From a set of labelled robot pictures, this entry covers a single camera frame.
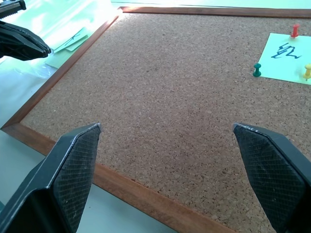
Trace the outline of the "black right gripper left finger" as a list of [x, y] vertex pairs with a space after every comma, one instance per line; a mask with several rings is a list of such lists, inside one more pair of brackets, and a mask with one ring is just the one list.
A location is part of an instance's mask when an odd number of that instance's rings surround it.
[[0, 233], [76, 233], [100, 133], [100, 123], [93, 123], [62, 135], [0, 212]]

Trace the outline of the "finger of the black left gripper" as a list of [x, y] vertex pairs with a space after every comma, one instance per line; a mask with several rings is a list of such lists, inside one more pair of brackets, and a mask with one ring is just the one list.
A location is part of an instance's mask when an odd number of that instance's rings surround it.
[[0, 19], [16, 14], [20, 10], [26, 10], [24, 0], [0, 0]]
[[0, 58], [29, 61], [46, 58], [50, 53], [50, 47], [30, 30], [0, 21]]

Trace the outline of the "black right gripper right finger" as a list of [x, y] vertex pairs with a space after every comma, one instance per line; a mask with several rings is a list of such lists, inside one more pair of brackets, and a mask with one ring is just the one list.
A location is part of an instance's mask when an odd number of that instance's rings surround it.
[[276, 233], [311, 233], [311, 161], [284, 135], [235, 123], [251, 187]]

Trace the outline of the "pale green note with mark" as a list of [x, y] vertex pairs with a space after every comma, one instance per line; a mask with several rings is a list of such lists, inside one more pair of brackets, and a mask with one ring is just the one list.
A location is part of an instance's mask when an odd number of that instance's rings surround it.
[[60, 45], [57, 49], [54, 50], [54, 53], [59, 52], [72, 44], [78, 42], [79, 40], [83, 38], [88, 37], [88, 30], [83, 27], [80, 31], [78, 31], [76, 34], [74, 34], [70, 39], [68, 39], [66, 42], [64, 42], [62, 45]]

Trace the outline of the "pale green scribbled note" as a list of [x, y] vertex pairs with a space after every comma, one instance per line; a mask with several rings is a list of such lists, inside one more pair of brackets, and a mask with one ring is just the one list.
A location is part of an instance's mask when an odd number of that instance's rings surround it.
[[271, 33], [259, 64], [262, 77], [311, 85], [304, 77], [305, 65], [311, 64], [311, 36]]

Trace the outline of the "yellow push pin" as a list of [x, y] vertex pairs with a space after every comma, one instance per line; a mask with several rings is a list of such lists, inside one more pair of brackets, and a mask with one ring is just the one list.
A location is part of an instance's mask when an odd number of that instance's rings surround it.
[[305, 81], [311, 79], [311, 63], [305, 65], [305, 73], [303, 74], [303, 78]]

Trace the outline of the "wood-framed cork board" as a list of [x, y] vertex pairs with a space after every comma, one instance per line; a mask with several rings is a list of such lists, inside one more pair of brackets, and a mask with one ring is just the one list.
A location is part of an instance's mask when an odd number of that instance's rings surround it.
[[121, 7], [3, 126], [46, 155], [104, 129], [94, 183], [182, 233], [276, 233], [231, 130], [284, 135], [311, 159], [311, 85], [254, 77], [271, 33], [311, 10]]

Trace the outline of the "clear plastic bag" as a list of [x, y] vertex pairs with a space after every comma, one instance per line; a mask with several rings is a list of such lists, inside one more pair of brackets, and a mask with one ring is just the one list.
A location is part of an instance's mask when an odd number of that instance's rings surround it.
[[57, 71], [57, 68], [46, 63], [21, 62], [15, 66], [15, 71], [26, 76], [49, 79]]

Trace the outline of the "pale green paper sheet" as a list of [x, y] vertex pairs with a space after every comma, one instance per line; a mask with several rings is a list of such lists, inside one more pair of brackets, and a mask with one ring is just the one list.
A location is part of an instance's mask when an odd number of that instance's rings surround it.
[[48, 56], [45, 63], [54, 68], [60, 68], [76, 51], [78, 48], [70, 51], [68, 49], [63, 49], [57, 53]]

